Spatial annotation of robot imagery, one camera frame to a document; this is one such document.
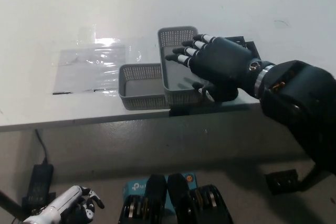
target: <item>black cable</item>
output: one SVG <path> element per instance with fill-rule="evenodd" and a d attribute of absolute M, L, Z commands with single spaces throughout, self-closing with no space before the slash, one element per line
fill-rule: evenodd
<path fill-rule="evenodd" d="M 35 129 L 35 134 L 36 134 L 36 137 L 38 139 L 38 141 L 40 142 L 40 144 L 42 145 L 43 147 L 43 150 L 44 150 L 44 160 L 42 162 L 42 164 L 48 164 L 48 154 L 47 154 L 47 148 L 46 146 L 44 145 L 43 141 L 42 141 L 42 138 L 40 136 L 40 133 L 38 133 L 38 130 Z"/>

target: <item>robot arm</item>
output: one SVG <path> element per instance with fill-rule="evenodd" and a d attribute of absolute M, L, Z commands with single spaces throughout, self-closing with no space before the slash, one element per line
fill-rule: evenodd
<path fill-rule="evenodd" d="M 90 188 L 72 186 L 65 191 L 38 215 L 30 216 L 23 223 L 29 224 L 86 224 L 93 220 L 94 204 L 104 208 L 104 204 L 98 195 Z"/>
<path fill-rule="evenodd" d="M 190 68 L 213 85 L 194 83 L 204 99 L 225 102 L 237 88 L 259 99 L 263 113 L 285 125 L 320 169 L 336 174 L 336 81 L 302 61 L 275 65 L 222 37 L 197 35 L 166 60 Z"/>

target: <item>ventilated basket side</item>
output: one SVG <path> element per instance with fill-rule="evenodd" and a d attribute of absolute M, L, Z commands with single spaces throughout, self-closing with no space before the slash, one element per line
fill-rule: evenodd
<path fill-rule="evenodd" d="M 182 42 L 193 40 L 198 31 L 193 26 L 162 28 L 158 32 L 160 47 L 180 46 Z"/>
<path fill-rule="evenodd" d="M 125 96 L 125 84 L 128 81 L 144 79 L 161 79 L 160 64 L 129 64 L 119 70 L 119 96 L 127 110 L 167 109 L 164 95 L 148 94 L 138 97 Z"/>
<path fill-rule="evenodd" d="M 162 28 L 158 31 L 163 78 L 167 77 L 164 48 L 180 47 L 183 41 L 193 40 L 197 34 L 198 31 L 193 26 Z M 165 80 L 164 87 L 166 101 L 170 106 L 191 105 L 201 101 L 201 96 L 193 89 L 173 91 L 165 85 Z"/>

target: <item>plastic sheet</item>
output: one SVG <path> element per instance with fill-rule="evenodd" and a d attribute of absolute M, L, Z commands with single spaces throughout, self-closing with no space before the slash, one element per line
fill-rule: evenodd
<path fill-rule="evenodd" d="M 94 33 L 81 31 L 76 48 L 60 51 L 53 94 L 115 94 L 120 66 L 140 63 L 141 47 L 141 39 L 95 38 Z"/>

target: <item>black robotic arm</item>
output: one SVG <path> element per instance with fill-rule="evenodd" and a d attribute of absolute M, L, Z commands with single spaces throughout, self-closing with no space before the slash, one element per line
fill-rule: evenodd
<path fill-rule="evenodd" d="M 320 168 L 336 174 L 336 81 L 330 73 L 297 60 L 261 61 L 222 37 L 197 35 L 183 46 L 166 60 L 212 83 L 195 83 L 200 94 L 224 102 L 237 97 L 237 88 L 245 90 L 266 116 L 288 127 Z"/>

